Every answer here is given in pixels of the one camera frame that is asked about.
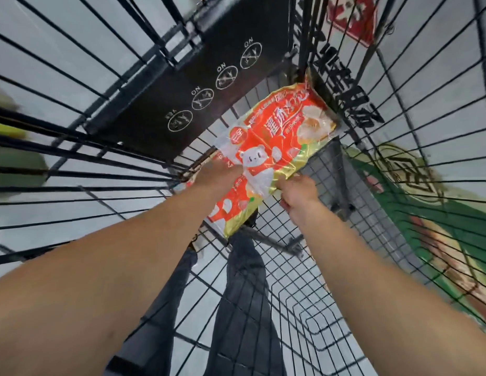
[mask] dark jeans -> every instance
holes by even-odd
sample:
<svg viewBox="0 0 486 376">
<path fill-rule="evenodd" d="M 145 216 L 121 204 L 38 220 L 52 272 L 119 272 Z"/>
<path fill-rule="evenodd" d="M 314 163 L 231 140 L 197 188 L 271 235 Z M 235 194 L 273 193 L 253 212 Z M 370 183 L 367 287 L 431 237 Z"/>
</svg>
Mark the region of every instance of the dark jeans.
<svg viewBox="0 0 486 376">
<path fill-rule="evenodd" d="M 266 299 L 264 262 L 252 240 L 242 233 L 235 233 L 229 242 L 233 250 L 227 261 L 227 285 L 215 317 L 204 376 L 284 376 L 280 340 Z M 177 309 L 196 261 L 196 253 L 188 249 L 144 318 L 159 312 L 123 344 L 107 374 L 112 369 L 147 376 L 170 374 Z M 120 358 L 140 366 L 140 372 L 122 371 L 127 367 L 120 365 Z"/>
</svg>

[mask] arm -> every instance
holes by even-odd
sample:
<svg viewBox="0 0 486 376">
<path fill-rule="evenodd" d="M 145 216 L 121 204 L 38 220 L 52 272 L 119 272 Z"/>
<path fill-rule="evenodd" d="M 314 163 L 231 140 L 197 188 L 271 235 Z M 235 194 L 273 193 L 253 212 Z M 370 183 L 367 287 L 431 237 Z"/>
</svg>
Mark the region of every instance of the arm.
<svg viewBox="0 0 486 376">
<path fill-rule="evenodd" d="M 365 355 L 384 375 L 486 375 L 486 335 L 464 314 L 384 262 L 317 197 L 304 176 L 280 180 L 282 206 Z"/>
<path fill-rule="evenodd" d="M 101 375 L 240 174 L 209 163 L 157 207 L 0 278 L 0 374 Z"/>
</svg>

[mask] food package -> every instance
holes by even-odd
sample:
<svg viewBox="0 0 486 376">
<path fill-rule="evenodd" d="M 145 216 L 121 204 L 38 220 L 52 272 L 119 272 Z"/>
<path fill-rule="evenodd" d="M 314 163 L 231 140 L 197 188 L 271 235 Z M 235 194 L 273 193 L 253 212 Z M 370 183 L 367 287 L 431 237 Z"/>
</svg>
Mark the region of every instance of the food package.
<svg viewBox="0 0 486 376">
<path fill-rule="evenodd" d="M 227 167 L 234 166 L 234 163 L 220 150 L 215 151 L 203 164 L 211 159 L 221 159 Z M 190 178 L 186 186 L 189 187 L 194 183 L 196 174 Z M 233 188 L 216 203 L 208 219 L 216 225 L 224 237 L 228 238 L 253 214 L 262 200 L 262 197 L 249 185 L 246 177 L 241 175 L 234 182 Z"/>
<path fill-rule="evenodd" d="M 265 198 L 334 136 L 337 116 L 311 87 L 309 77 L 272 92 L 215 143 L 230 161 L 242 164 L 248 183 Z"/>
</svg>

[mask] left arm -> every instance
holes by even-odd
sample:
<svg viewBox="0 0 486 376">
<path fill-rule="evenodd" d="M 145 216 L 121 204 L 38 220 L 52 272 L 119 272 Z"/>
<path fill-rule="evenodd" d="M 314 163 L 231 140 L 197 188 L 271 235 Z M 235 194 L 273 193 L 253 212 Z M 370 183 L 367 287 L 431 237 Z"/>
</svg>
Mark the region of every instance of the left arm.
<svg viewBox="0 0 486 376">
<path fill-rule="evenodd" d="M 151 210 L 0 278 L 0 374 L 101 375 L 241 171 L 209 163 Z"/>
</svg>

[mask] right arm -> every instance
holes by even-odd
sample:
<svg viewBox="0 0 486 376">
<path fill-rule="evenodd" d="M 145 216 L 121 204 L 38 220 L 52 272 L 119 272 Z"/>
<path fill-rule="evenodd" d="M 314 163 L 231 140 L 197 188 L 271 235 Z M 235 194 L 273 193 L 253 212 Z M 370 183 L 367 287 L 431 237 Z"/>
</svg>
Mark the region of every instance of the right arm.
<svg viewBox="0 0 486 376">
<path fill-rule="evenodd" d="M 319 201 L 310 178 L 280 180 L 278 188 L 380 376 L 486 375 L 486 334 L 471 319 L 369 249 Z"/>
</svg>

